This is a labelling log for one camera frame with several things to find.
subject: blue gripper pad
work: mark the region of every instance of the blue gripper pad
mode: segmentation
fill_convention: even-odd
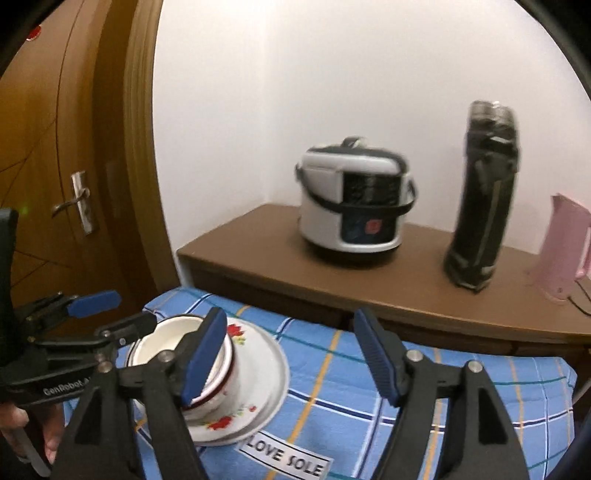
[[[177,345],[175,353],[180,360],[181,368],[183,367],[183,358],[194,352],[184,367],[186,374],[180,396],[184,407],[188,407],[191,401],[203,391],[227,331],[226,313],[222,309],[214,307],[209,310],[199,329],[187,333]]]
[[[395,334],[386,332],[367,308],[355,312],[353,329],[380,396],[393,407],[398,406],[400,398],[408,393],[404,345]]]
[[[115,309],[120,304],[121,296],[115,290],[105,290],[74,300],[68,305],[68,314],[82,319]]]

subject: blue checkered tablecloth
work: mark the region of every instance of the blue checkered tablecloth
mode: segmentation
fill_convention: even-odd
[[[195,288],[180,287],[149,302],[159,319],[223,308],[273,334],[287,356],[291,384],[281,411],[265,428],[279,438],[334,459],[329,479],[369,479],[397,415],[381,399],[354,334],[266,312]],[[431,360],[461,366],[481,361],[495,383],[522,444],[532,480],[543,479],[574,436],[572,393],[576,373],[561,358],[479,355],[405,342]],[[120,351],[118,363],[126,349]],[[66,408],[71,414],[75,403]],[[438,401],[429,445],[419,476],[433,478],[445,432],[446,401]],[[160,479],[150,433],[138,415],[138,445],[148,480]],[[235,450],[201,447],[212,480],[283,479]]]

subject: pink electric kettle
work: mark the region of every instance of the pink electric kettle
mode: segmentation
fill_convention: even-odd
[[[572,293],[575,280],[589,273],[591,245],[587,234],[591,228],[591,212],[560,193],[552,197],[552,206],[550,226],[538,263],[530,272],[530,280],[551,300],[565,301]]]

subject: white wall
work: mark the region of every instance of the white wall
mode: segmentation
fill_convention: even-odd
[[[537,252],[551,194],[591,206],[591,103],[514,0],[166,0],[154,139],[171,246],[267,200],[297,205],[302,153],[348,135],[404,154],[410,220],[452,230],[475,99],[516,111],[505,243]]]
[[[266,199],[261,5],[164,2],[152,114],[173,251]]]
[[[591,104],[544,29],[514,0],[279,0],[268,17],[271,199],[299,204],[293,165],[363,135],[405,155],[409,220],[453,230],[475,99],[515,109],[521,171],[505,243],[537,252],[561,191],[591,206]]]

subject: red button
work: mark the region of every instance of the red button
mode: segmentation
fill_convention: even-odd
[[[381,220],[368,220],[365,224],[365,233],[367,235],[375,235],[382,229]]]
[[[31,30],[31,33],[29,33],[29,36],[27,37],[27,41],[35,40],[39,35],[41,35],[41,25],[37,25]]]

